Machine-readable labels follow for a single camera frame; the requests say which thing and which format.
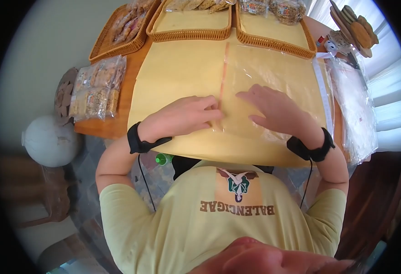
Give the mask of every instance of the ruler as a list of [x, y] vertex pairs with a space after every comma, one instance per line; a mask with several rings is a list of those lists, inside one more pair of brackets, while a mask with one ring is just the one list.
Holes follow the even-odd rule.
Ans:
[[325, 112], [325, 121], [327, 123], [327, 131], [331, 134], [331, 137], [334, 139], [335, 133], [334, 133], [334, 126], [333, 126], [333, 120], [331, 118], [331, 108], [330, 108], [330, 102], [328, 101], [328, 96], [327, 96], [327, 89], [325, 88], [325, 83], [324, 83], [324, 77], [322, 76], [322, 71], [319, 66], [318, 58], [333, 58], [333, 56], [327, 55], [326, 53], [324, 55], [316, 55], [315, 58], [313, 58], [312, 63], [313, 63], [313, 70], [314, 74], [316, 75], [316, 80], [318, 81], [318, 86], [319, 86], [319, 91], [320, 91], [320, 96], [322, 98], [322, 104], [324, 105], [324, 112]]

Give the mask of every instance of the person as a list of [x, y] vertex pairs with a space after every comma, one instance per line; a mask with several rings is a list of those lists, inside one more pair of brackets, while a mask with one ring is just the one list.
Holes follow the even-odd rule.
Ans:
[[[260, 85], [237, 97], [264, 117], [266, 129], [293, 135], [309, 149], [324, 132], [286, 94]], [[181, 98], [138, 124], [141, 141], [208, 129], [223, 118], [214, 96]], [[126, 136], [103, 153], [96, 171], [103, 230], [123, 273], [350, 273], [336, 260], [349, 174], [338, 145], [317, 162], [322, 176], [313, 205], [303, 213], [287, 187], [254, 166], [199, 162], [179, 176], [151, 213], [127, 177], [138, 153]]]

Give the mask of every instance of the table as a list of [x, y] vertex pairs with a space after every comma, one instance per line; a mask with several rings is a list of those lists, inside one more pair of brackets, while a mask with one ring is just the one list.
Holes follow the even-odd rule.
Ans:
[[[326, 25], [310, 18], [304, 18], [311, 35], [315, 41], [321, 36], [326, 36], [331, 30]], [[235, 7], [233, 8], [232, 26], [236, 26]], [[126, 74], [121, 86], [119, 97], [119, 107], [115, 118], [107, 118], [105, 121], [99, 119], [90, 119], [80, 121], [74, 124], [74, 130], [77, 133], [98, 136], [104, 139], [118, 139], [127, 133], [127, 121], [130, 112], [130, 105], [132, 102], [133, 87], [136, 82], [138, 71], [146, 58], [147, 53], [152, 45], [152, 39], [147, 37], [144, 46], [137, 52], [128, 54]], [[318, 47], [318, 52], [326, 52], [323, 44]], [[334, 140], [342, 147], [343, 130], [342, 130], [342, 114], [339, 104], [335, 100], [335, 127], [334, 127]], [[345, 158], [348, 159], [349, 155], [344, 152]]]

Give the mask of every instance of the black wrist strap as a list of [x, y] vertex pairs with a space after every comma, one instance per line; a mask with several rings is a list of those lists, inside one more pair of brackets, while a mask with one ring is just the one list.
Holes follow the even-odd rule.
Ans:
[[147, 141], [141, 141], [139, 136], [138, 136], [138, 125], [141, 122], [138, 122], [134, 124], [128, 131], [127, 131], [127, 141], [129, 142], [130, 146], [130, 153], [146, 153], [153, 149], [154, 147], [158, 145], [162, 145], [164, 143], [167, 143], [168, 141], [171, 141], [171, 137], [165, 137], [158, 139], [154, 143], [149, 143]]
[[325, 160], [325, 156], [329, 152], [330, 148], [336, 147], [333, 143], [333, 139], [330, 133], [324, 128], [322, 128], [322, 131], [324, 132], [325, 138], [324, 138], [324, 144], [320, 148], [309, 150], [302, 143], [302, 141], [296, 138], [295, 136], [292, 136], [287, 141], [287, 148], [306, 161], [312, 159], [315, 162], [322, 162], [323, 160]]

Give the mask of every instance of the green bottle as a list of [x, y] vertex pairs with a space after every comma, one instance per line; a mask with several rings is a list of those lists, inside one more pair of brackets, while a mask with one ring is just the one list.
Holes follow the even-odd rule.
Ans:
[[163, 166], [167, 163], [170, 163], [175, 155], [170, 155], [166, 153], [158, 153], [155, 157], [155, 161], [160, 165]]

